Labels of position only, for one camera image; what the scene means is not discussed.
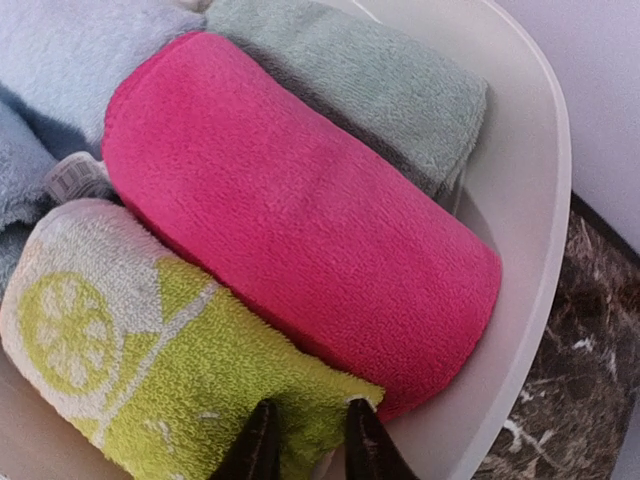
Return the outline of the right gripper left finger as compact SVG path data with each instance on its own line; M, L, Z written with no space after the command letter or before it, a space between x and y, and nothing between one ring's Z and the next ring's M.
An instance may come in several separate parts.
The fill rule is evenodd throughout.
M210 480L278 480L280 426L276 403L261 400Z

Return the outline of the yellow green patterned towel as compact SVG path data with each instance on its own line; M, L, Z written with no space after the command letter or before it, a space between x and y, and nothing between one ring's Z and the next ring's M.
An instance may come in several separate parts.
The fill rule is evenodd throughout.
M1 304L20 374L136 479L206 479L256 405L275 401L280 475L309 479L348 404L384 392L299 351L206 272L106 200L31 232Z

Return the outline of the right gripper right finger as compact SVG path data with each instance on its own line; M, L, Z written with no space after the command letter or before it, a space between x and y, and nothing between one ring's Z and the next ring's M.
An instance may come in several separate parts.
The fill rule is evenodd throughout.
M349 403L345 433L345 473L348 480L417 480L370 403Z

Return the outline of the pink towel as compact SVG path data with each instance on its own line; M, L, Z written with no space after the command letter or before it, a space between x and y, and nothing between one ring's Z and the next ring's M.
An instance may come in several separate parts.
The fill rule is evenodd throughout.
M101 150L150 230L300 349L381 386L386 420L446 388L491 318L498 255L219 35L137 67Z

